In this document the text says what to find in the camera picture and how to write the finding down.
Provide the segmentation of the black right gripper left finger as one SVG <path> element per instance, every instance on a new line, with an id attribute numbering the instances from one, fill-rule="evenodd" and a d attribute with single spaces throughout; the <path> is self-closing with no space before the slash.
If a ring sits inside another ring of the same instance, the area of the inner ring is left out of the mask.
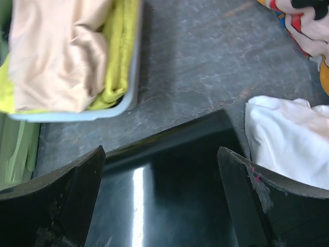
<path id="1" fill-rule="evenodd" d="M 57 170 L 1 190 L 1 246 L 84 246 L 104 164 L 99 146 Z"/>

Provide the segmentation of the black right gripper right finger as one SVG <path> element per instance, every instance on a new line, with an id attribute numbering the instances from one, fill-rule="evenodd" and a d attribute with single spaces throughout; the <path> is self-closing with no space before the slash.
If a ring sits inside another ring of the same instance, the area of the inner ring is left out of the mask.
<path id="1" fill-rule="evenodd" d="M 225 147 L 217 160 L 239 246 L 328 246 L 328 190 L 289 179 Z"/>

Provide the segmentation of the green hard-shell suitcase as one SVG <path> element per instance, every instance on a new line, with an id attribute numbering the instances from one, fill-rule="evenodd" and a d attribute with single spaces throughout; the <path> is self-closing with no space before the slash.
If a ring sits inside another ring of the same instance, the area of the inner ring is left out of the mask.
<path id="1" fill-rule="evenodd" d="M 13 85 L 8 76 L 12 1 L 1 1 L 1 190 L 27 182 L 35 169 L 40 125 L 10 118 Z"/>

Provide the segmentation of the black box with pink ends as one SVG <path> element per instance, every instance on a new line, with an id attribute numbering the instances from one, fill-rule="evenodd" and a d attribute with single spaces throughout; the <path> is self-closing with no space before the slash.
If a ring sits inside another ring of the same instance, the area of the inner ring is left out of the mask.
<path id="1" fill-rule="evenodd" d="M 243 153 L 224 110 L 108 152 L 86 246 L 237 246 L 220 147 Z"/>

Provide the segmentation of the white perforated plastic basket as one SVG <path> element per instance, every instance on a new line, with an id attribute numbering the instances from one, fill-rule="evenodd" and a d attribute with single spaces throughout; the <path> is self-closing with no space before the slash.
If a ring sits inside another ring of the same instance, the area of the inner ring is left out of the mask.
<path id="1" fill-rule="evenodd" d="M 51 122 L 80 122 L 94 121 L 96 119 L 113 118 L 125 111 L 132 110 L 138 101 L 139 72 L 140 72 L 140 47 L 142 40 L 142 22 L 143 22 L 144 1 L 138 3 L 138 21 L 136 29 L 135 44 L 129 66 L 129 88 L 123 95 L 120 102 L 115 107 L 84 111 L 81 113 L 29 113 L 29 114 L 10 114 L 9 117 L 14 120 L 24 120 L 32 123 L 51 123 Z"/>

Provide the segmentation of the beige pink garment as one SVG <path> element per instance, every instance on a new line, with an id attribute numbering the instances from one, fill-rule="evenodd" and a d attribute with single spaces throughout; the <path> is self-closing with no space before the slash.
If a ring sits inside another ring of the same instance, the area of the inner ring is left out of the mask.
<path id="1" fill-rule="evenodd" d="M 84 111 L 103 90 L 110 1 L 14 1 L 9 77 L 17 111 Z"/>

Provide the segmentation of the yellow shorts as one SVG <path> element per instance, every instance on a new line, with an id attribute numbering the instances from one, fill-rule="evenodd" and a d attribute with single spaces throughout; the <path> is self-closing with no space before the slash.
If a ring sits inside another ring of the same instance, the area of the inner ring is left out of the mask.
<path id="1" fill-rule="evenodd" d="M 107 67 L 103 90 L 95 97 L 84 111 L 103 110 L 114 106 L 117 101 L 128 91 L 129 66 L 135 44 L 138 3 L 139 1 L 110 1 L 106 20 L 100 27 L 100 32 L 107 42 Z M 12 114 L 29 114 L 45 112 L 64 112 L 48 110 L 17 111 L 14 108 L 13 87 L 13 112 Z"/>

